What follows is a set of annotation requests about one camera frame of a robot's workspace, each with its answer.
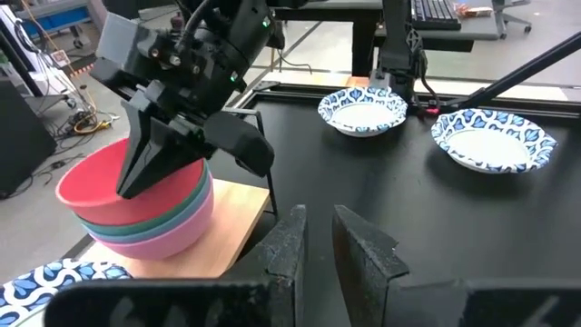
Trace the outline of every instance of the patterned paper plate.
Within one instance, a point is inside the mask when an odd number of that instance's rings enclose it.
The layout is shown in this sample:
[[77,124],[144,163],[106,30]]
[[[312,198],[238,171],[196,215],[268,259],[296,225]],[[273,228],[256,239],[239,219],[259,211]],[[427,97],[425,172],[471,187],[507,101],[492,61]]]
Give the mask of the patterned paper plate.
[[556,140],[515,114],[465,109],[441,115],[431,129],[452,159],[481,173],[526,173],[548,164]]
[[0,327],[38,322],[38,315],[44,307],[66,285],[95,279],[127,278],[131,275],[112,263],[64,259],[38,267],[0,287]]
[[370,137],[406,120],[408,104],[390,89],[351,87],[325,96],[319,114],[341,133]]

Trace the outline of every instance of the teal bowl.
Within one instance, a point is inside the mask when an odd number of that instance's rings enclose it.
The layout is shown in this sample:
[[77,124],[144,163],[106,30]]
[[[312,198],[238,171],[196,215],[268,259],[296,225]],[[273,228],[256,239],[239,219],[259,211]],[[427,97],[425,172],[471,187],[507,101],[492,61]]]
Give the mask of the teal bowl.
[[194,199],[198,197],[204,186],[204,181],[208,178],[209,174],[210,168],[208,167],[208,163],[204,160],[202,176],[200,177],[198,184],[192,190],[190,195],[188,195],[188,197],[185,198],[185,200],[183,200],[180,204],[173,207],[173,209],[171,209],[169,212],[164,213],[146,222],[113,226],[90,223],[83,219],[83,217],[79,217],[78,215],[77,218],[79,218],[81,224],[85,229],[92,231],[94,233],[98,233],[100,235],[127,236],[137,233],[143,233],[145,231],[151,230],[152,228],[155,228],[156,226],[166,223],[167,221],[175,217],[178,213],[182,212],[188,206],[188,204],[190,204]]
[[99,241],[105,241],[108,243],[117,243],[117,244],[132,244],[132,243],[139,243],[143,241],[151,240],[157,236],[162,234],[168,233],[174,230],[176,227],[190,219],[202,206],[202,203],[208,198],[210,192],[212,191],[212,175],[208,172],[207,178],[203,180],[202,183],[202,190],[198,194],[198,196],[193,199],[193,201],[188,204],[188,206],[183,209],[181,213],[175,215],[172,219],[168,220],[167,222],[155,226],[150,230],[131,234],[131,235],[122,235],[122,236],[111,236],[111,235],[104,235],[97,233],[85,226],[85,229],[88,233],[95,236]]

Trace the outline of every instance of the keyboard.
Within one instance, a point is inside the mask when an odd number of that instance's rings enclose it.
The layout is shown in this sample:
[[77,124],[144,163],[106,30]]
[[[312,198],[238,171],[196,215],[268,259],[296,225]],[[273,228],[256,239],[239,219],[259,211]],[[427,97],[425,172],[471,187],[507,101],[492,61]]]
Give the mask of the keyboard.
[[462,28],[449,0],[411,0],[411,19],[418,30],[453,30]]

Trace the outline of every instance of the table leg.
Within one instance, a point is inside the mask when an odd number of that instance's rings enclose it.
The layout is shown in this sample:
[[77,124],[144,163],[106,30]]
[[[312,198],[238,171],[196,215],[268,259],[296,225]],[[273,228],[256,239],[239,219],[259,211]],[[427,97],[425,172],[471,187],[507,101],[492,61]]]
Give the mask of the table leg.
[[373,69],[373,37],[377,22],[372,20],[353,22],[351,74],[369,76]]

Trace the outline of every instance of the wooden board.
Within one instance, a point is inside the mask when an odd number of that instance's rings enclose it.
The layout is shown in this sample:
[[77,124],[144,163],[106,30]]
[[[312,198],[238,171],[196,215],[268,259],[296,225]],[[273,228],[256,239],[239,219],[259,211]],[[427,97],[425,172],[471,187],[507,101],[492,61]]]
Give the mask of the wooden board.
[[214,180],[212,224],[190,248],[162,261],[145,261],[95,243],[80,260],[118,263],[137,278],[215,278],[236,262],[268,201],[267,189]]
[[353,86],[367,86],[369,85],[369,78],[367,77],[356,77],[352,76],[347,80],[345,86],[353,87]]

